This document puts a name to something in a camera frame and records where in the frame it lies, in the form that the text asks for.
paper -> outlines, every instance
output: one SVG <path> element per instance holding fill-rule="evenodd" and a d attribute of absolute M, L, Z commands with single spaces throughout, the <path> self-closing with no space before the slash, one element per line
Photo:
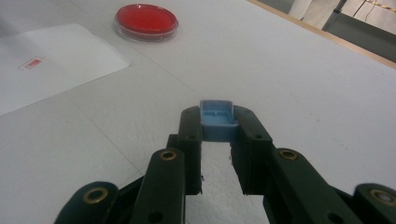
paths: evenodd
<path fill-rule="evenodd" d="M 131 64 L 77 24 L 0 38 L 0 116 Z"/>

